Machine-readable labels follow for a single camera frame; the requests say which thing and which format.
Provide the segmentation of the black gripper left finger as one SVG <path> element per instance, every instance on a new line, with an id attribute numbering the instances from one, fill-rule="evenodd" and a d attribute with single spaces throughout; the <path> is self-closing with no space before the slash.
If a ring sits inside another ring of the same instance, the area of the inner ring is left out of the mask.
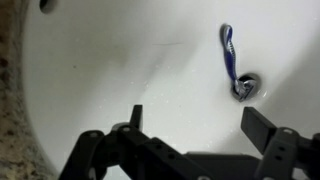
<path id="1" fill-rule="evenodd" d="M 164 141 L 142 132 L 143 107 L 133 107 L 129 121 L 108 134 L 82 133 L 58 180 L 103 180 L 110 167 L 120 167 L 132 180 L 213 180 L 208 170 Z"/>

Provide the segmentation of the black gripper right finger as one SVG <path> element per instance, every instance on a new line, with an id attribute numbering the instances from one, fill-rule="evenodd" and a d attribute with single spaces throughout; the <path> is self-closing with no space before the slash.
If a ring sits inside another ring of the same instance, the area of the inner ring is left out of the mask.
<path id="1" fill-rule="evenodd" d="M 310 139 L 288 127 L 276 127 L 254 107 L 245 107 L 241 130 L 261 153 L 256 180 L 293 180 L 301 169 L 310 180 L 320 180 L 320 133 Z"/>

